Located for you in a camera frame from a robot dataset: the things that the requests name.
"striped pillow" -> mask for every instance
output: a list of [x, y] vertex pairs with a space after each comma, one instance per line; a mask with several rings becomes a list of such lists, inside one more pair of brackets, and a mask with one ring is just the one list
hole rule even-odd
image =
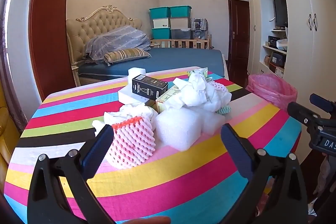
[[110, 64], [117, 64], [146, 57], [151, 57], [151, 55], [140, 48], [127, 48], [124, 50], [109, 52], [105, 54], [104, 62], [107, 63], [108, 66], [110, 66]]

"wardrobe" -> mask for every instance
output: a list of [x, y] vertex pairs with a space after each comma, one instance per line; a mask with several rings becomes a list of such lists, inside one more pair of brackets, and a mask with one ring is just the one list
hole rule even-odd
[[[329, 115], [314, 107], [309, 96], [316, 93], [336, 101], [336, 0], [286, 0], [288, 48], [283, 79], [298, 90], [299, 104]], [[273, 0], [250, 0], [249, 74], [272, 73], [264, 63], [268, 36], [278, 36], [273, 18]], [[296, 154], [302, 162], [310, 152], [310, 137], [303, 126]]]

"striped tablecloth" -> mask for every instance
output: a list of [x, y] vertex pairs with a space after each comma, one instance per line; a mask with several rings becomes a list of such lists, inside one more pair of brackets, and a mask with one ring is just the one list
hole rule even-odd
[[[172, 82], [187, 78], [196, 67], [153, 72], [149, 75]], [[232, 92], [232, 112], [227, 121], [236, 132], [271, 155], [286, 156], [301, 131], [301, 125], [284, 111], [238, 85], [211, 74]], [[46, 98], [23, 132], [7, 172], [4, 194], [21, 219], [27, 223], [28, 189], [38, 156], [64, 156], [80, 149], [95, 136], [92, 121], [103, 120], [105, 111], [118, 111], [117, 91], [126, 78], [86, 85], [52, 94]], [[83, 217], [70, 188], [61, 178], [73, 212]], [[218, 223], [239, 197], [247, 181], [236, 171], [220, 135], [202, 135], [187, 151], [172, 147], [157, 149], [144, 164], [117, 170], [103, 161], [88, 180], [99, 202], [111, 217], [125, 220], [167, 215], [172, 223]]]

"yellow leather chair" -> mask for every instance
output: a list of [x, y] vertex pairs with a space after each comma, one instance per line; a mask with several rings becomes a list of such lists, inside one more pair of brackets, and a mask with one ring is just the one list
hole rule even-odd
[[6, 173], [20, 133], [9, 115], [0, 83], [0, 193], [3, 193]]

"television screen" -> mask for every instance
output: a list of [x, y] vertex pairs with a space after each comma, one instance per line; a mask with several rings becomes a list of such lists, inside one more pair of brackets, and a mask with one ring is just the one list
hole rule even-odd
[[274, 0], [275, 25], [288, 27], [288, 14], [286, 0]]

